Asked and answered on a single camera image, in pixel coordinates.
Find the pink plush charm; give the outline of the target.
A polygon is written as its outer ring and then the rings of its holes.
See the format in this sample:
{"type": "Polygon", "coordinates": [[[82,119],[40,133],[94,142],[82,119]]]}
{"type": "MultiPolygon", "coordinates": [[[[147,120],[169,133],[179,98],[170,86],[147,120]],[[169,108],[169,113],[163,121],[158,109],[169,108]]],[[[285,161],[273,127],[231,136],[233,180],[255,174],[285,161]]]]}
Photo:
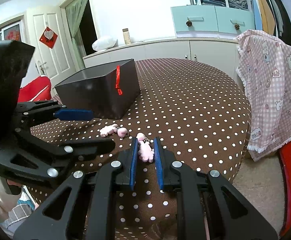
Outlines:
{"type": "Polygon", "coordinates": [[[120,138],[124,138],[128,134],[128,130],[124,127],[118,127],[117,124],[112,124],[109,126],[104,126],[100,130],[100,136],[102,138],[107,137],[108,135],[117,134],[120,138]]]}
{"type": "Polygon", "coordinates": [[[136,138],[139,146],[139,158],[144,163],[152,163],[154,161],[154,150],[150,146],[150,140],[143,133],[138,133],[136,138]]]}

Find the red cat chair cover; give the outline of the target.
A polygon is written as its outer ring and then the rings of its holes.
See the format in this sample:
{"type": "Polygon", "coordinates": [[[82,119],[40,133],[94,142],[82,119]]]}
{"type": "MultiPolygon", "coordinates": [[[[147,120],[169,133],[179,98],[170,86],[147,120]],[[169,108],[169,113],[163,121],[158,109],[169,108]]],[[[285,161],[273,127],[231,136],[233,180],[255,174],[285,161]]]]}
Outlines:
{"type": "Polygon", "coordinates": [[[45,75],[39,76],[26,86],[20,88],[18,102],[51,100],[51,88],[50,79],[45,75]]]}

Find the white panel door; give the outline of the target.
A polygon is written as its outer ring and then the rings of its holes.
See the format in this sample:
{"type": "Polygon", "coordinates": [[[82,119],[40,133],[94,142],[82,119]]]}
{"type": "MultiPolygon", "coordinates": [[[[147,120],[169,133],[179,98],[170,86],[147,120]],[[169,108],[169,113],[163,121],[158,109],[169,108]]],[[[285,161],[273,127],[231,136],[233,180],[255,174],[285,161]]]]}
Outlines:
{"type": "Polygon", "coordinates": [[[27,9],[26,27],[30,44],[35,47],[33,59],[40,74],[48,76],[53,86],[75,74],[76,68],[66,40],[59,7],[44,6],[27,9]],[[39,41],[46,27],[51,28],[58,35],[52,49],[39,41]]]}

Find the brown polka dot tablecloth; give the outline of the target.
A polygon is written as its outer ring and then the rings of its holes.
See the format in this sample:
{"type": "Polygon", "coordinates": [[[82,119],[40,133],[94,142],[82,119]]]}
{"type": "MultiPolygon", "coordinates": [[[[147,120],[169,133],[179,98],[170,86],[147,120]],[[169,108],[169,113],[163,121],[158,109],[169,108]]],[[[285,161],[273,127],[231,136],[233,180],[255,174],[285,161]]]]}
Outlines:
{"type": "MultiPolygon", "coordinates": [[[[143,133],[160,138],[164,148],[192,169],[219,171],[232,181],[246,152],[250,105],[226,73],[207,64],[181,59],[137,61],[140,95],[116,121],[128,130],[113,135],[116,147],[75,170],[99,170],[143,133]]],[[[156,167],[139,162],[133,191],[116,194],[115,239],[162,239],[176,227],[176,197],[158,187],[156,167]]]]}

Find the dark grey storage box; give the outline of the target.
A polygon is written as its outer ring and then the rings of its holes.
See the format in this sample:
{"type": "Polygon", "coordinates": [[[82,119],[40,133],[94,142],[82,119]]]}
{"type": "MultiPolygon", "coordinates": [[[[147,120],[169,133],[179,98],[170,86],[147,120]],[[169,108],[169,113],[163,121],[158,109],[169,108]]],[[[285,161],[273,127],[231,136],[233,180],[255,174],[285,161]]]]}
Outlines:
{"type": "Polygon", "coordinates": [[[54,87],[64,105],[91,110],[96,118],[120,119],[140,94],[134,59],[85,68],[54,87]]]}

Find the red diamond door decoration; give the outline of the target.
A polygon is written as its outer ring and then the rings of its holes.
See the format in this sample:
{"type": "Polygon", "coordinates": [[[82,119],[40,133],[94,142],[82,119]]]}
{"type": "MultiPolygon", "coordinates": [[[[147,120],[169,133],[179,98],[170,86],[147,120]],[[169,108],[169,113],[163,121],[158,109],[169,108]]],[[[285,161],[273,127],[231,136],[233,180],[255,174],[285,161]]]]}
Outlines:
{"type": "Polygon", "coordinates": [[[49,27],[46,27],[39,41],[52,49],[57,41],[58,35],[49,27]]]}

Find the window with red cutouts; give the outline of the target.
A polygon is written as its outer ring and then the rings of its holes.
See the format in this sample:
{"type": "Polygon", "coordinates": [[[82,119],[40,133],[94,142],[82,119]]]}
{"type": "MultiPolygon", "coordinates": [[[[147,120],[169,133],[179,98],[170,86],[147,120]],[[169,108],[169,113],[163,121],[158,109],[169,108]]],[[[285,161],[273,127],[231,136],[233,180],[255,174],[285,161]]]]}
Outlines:
{"type": "Polygon", "coordinates": [[[0,41],[5,40],[23,41],[21,21],[14,22],[0,29],[0,41]]]}

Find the white pillow bag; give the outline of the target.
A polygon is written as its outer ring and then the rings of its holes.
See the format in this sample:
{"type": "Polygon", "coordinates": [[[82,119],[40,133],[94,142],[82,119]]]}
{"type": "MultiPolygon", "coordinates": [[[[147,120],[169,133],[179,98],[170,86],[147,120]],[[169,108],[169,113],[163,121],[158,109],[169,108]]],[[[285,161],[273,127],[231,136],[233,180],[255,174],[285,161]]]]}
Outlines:
{"type": "Polygon", "coordinates": [[[110,36],[110,37],[102,37],[97,39],[93,44],[92,44],[92,49],[95,51],[101,51],[101,50],[106,50],[109,48],[113,48],[115,44],[117,43],[117,39],[110,36]]]}

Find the green curtain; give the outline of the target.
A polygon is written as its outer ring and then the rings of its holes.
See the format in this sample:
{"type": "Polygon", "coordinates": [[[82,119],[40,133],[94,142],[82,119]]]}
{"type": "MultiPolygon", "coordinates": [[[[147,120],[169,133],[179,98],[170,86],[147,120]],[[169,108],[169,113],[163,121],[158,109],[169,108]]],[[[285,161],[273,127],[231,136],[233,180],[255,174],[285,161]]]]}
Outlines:
{"type": "Polygon", "coordinates": [[[79,69],[84,69],[84,61],[80,55],[75,36],[79,31],[79,26],[84,15],[85,7],[88,0],[73,0],[69,5],[65,7],[67,23],[69,26],[69,31],[71,35],[71,42],[73,50],[75,52],[76,61],[78,63],[79,69]]]}

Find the beige jar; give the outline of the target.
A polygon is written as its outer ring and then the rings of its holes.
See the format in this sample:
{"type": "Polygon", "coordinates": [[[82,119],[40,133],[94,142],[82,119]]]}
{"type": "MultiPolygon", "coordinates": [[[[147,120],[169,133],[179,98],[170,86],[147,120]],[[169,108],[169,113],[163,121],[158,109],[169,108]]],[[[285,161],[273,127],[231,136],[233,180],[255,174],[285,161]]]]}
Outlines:
{"type": "Polygon", "coordinates": [[[128,28],[124,28],[122,29],[123,32],[123,37],[124,37],[124,42],[126,45],[131,44],[131,38],[130,38],[130,34],[129,34],[129,29],[128,28]]]}

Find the white low cabinet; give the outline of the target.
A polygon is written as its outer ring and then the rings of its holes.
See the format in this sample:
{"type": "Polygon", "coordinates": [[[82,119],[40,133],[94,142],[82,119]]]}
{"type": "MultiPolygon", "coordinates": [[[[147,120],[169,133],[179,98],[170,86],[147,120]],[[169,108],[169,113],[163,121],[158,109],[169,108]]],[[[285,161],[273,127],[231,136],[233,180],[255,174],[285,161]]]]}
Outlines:
{"type": "Polygon", "coordinates": [[[171,38],[137,42],[102,50],[83,57],[86,67],[125,59],[175,58],[201,62],[220,69],[236,82],[239,63],[237,42],[221,38],[171,38]]]}

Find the pink checkered cloth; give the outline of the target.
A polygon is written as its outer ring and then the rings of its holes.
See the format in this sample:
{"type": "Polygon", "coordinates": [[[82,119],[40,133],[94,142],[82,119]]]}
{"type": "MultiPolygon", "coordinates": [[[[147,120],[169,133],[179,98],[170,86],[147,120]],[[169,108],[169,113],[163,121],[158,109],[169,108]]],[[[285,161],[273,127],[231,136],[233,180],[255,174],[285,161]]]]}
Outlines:
{"type": "Polygon", "coordinates": [[[237,41],[236,72],[251,106],[247,149],[258,161],[291,141],[291,46],[261,30],[237,41]]]}

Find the teal drawer unit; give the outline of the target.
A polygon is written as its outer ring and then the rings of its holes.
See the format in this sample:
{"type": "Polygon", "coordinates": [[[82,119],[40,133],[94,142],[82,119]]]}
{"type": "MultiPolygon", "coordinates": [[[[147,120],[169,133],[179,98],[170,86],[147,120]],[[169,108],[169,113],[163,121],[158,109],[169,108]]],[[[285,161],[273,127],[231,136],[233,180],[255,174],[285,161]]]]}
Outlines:
{"type": "Polygon", "coordinates": [[[213,5],[172,7],[176,37],[213,37],[233,39],[254,29],[251,11],[213,5]]]}

